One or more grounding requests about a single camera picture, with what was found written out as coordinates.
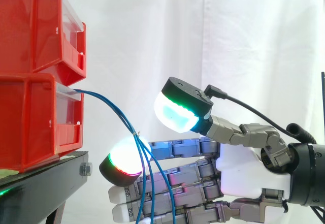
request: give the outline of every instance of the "metal screw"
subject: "metal screw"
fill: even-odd
[[[92,174],[92,163],[82,163],[80,166],[80,175],[81,176],[90,176]]]

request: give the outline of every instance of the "green light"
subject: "green light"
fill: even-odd
[[[190,131],[196,125],[199,117],[181,105],[169,100],[163,93],[159,93],[154,110],[158,119],[170,129],[179,133]]]
[[[4,195],[4,194],[8,193],[10,190],[12,190],[12,188],[0,192],[0,196],[2,196],[2,195]]]

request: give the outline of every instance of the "black sensor cap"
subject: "black sensor cap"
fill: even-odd
[[[141,175],[141,172],[134,175],[122,172],[112,164],[109,157],[105,157],[103,162],[100,164],[100,172],[106,180],[118,187],[126,187],[133,184]]]
[[[213,102],[201,89],[178,78],[170,77],[161,92],[172,102],[201,118],[208,114],[213,106]]]

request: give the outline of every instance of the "black cable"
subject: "black cable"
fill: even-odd
[[[312,206],[312,207],[315,208],[316,210],[319,210],[322,213],[324,212],[324,210],[319,206]]]
[[[304,130],[301,126],[299,126],[298,124],[290,123],[287,126],[287,128],[284,129],[284,128],[280,127],[278,124],[276,124],[274,121],[269,119],[267,116],[260,113],[258,110],[254,109],[253,107],[249,106],[248,104],[246,104],[246,103],[244,103],[244,102],[242,102],[242,101],[240,101],[240,100],[238,100],[238,99],[236,99],[234,97],[229,96],[226,92],[223,92],[221,89],[219,89],[217,87],[214,87],[214,86],[209,84],[206,87],[206,89],[204,90],[204,93],[209,98],[216,97],[216,98],[223,99],[223,100],[230,100],[230,101],[232,101],[232,102],[246,108],[247,110],[253,112],[257,116],[259,116],[260,118],[262,118],[263,120],[268,122],[274,128],[278,129],[280,132],[288,135],[289,137],[292,137],[292,138],[298,140],[301,143],[317,144],[314,137],[309,132]]]
[[[315,209],[315,207],[310,206],[310,208],[317,215],[317,217],[321,221],[321,223],[325,223],[325,220],[323,219],[323,217],[321,216],[321,214]]]
[[[251,112],[253,112],[254,114],[256,114],[257,116],[259,116],[260,118],[262,118],[264,121],[268,122],[270,125],[272,125],[273,127],[275,127],[276,129],[278,129],[280,132],[295,138],[295,136],[293,134],[291,134],[290,132],[288,132],[287,130],[285,130],[284,128],[280,127],[278,124],[276,124],[274,121],[272,121],[271,119],[269,119],[267,116],[263,115],[262,113],[260,113],[258,110],[254,109],[253,107],[249,106],[248,104],[234,98],[231,96],[227,96],[226,99],[246,108],[247,110],[250,110]]]

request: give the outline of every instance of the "metal finger segment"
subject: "metal finger segment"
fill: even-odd
[[[214,159],[200,159],[195,163],[172,168],[164,171],[172,187],[186,186],[203,180],[215,179],[219,173],[215,169]],[[153,174],[155,193],[168,191],[166,183],[160,172]],[[139,200],[142,196],[143,177],[138,178],[132,185],[124,188],[126,202]],[[147,176],[146,193],[151,193],[151,177]]]
[[[195,156],[219,156],[220,144],[208,137],[151,142],[157,160]]]
[[[190,208],[198,206],[223,196],[220,191],[220,182],[218,179],[199,182],[186,187],[178,187],[173,190],[176,209]],[[140,200],[132,201],[127,204],[127,208],[134,213],[139,211]],[[143,217],[151,214],[151,196],[147,195],[144,207]],[[155,195],[155,215],[162,215],[172,211],[171,199],[168,192]],[[136,217],[130,216],[129,220],[134,221]]]
[[[176,211],[177,224],[210,224],[215,222],[226,222],[231,217],[239,215],[239,209],[230,209],[228,202],[217,201],[196,206],[189,209]],[[166,213],[155,216],[155,224],[172,224],[172,214]],[[150,218],[145,218],[140,224],[150,224]]]

